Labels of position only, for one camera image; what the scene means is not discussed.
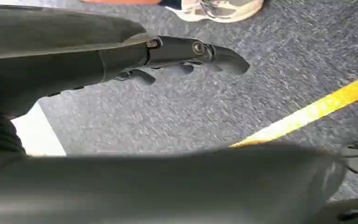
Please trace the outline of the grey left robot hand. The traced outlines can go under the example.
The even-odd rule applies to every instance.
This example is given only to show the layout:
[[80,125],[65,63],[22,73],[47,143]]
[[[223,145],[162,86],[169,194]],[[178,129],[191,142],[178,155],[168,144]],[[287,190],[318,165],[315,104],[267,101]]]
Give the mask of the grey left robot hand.
[[165,156],[27,156],[11,120],[42,97],[145,69],[243,75],[236,52],[150,35],[130,20],[0,5],[0,224],[303,224],[346,174],[338,156],[288,143]]

